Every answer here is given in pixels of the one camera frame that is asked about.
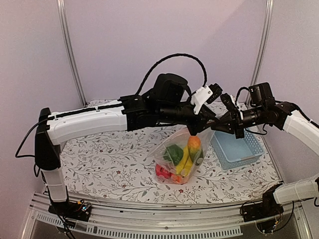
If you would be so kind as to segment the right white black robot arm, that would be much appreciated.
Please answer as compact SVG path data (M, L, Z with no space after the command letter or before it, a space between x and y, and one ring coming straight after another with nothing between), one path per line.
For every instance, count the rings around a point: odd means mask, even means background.
M244 137L244 130L257 125L275 126L297 138L314 153L319 152L319 126L309 119L300 107L291 102L277 101L270 84L260 83L246 89L251 98L251 108L241 111L237 101L217 87L217 96L227 108L218 121L211 126L213 130ZM258 213L268 217L277 209L277 204L303 201L319 196L319 176L282 184L265 193L265 201L258 205Z

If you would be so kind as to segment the orange green toy mango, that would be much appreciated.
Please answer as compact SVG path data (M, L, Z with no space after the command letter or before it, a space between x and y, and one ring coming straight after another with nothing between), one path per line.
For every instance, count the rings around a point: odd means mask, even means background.
M190 136L187 142L188 153L193 161L201 150L201 140L198 136Z

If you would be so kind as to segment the yellow toy banana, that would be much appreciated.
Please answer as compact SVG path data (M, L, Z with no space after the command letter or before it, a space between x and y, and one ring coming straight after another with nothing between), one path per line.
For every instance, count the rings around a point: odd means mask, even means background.
M182 177L186 177L189 175L192 166L193 166L193 162L189 156L188 147L186 146L183 149L183 157L182 157L181 161L175 167L175 172L177 175L181 175Z

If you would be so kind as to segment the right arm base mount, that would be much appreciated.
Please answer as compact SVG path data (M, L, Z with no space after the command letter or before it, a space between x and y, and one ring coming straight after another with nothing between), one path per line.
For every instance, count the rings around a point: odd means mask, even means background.
M264 234L273 233L283 216L283 206L275 201L273 195L275 189L279 186L280 184L275 185L264 192L261 202L255 203L247 201L240 207L240 215L243 217L244 222L279 216L278 219L272 219L270 222L261 222L256 224L257 229Z

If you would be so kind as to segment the red toy apple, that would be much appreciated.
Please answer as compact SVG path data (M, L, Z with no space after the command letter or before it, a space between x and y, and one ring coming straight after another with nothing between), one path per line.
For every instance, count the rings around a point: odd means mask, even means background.
M156 164L155 166L155 173L157 178L160 180L172 180L172 173L159 164Z

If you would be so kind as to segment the orange toy orange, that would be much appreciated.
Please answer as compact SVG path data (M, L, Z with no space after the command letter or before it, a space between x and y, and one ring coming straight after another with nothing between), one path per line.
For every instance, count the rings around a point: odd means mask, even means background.
M184 178L180 175L172 175L171 179L172 179L173 183L176 183L176 184L183 184L184 183Z

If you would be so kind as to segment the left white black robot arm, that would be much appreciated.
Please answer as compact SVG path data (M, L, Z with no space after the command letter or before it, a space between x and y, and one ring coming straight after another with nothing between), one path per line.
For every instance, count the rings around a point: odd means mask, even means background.
M213 122L207 107L222 93L218 84L204 85L187 100L187 80L175 74L160 74L154 86L140 95L124 96L105 105L64 113L40 112L35 133L35 163L40 168L54 206L63 216L74 212L68 201L60 162L61 145L68 140L108 131L134 131L146 127L185 125L192 135Z

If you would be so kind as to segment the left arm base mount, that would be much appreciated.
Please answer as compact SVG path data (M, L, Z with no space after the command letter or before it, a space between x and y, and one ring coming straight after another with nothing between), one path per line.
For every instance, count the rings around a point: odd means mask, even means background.
M65 202L51 201L48 211L62 218L88 222L91 216L92 204L84 200L77 202L69 200Z

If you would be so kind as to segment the clear zip top bag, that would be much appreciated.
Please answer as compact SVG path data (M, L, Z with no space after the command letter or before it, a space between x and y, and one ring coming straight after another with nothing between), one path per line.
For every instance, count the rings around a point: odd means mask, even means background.
M187 183L204 161L214 134L207 128L192 136L184 127L161 142L147 155L155 163L156 179L163 184Z

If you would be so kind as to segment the green toy pepper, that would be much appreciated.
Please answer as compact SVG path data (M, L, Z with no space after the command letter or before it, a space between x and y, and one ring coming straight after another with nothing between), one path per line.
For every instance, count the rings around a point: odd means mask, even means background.
M163 158L165 161L177 166L183 158L183 150L178 145L172 144L165 149Z

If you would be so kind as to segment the light blue perforated basket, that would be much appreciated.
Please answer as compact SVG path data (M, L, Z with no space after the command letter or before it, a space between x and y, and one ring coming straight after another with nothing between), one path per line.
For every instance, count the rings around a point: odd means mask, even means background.
M211 144L224 170L255 163L265 153L255 135L249 132L236 139L232 134L217 131Z

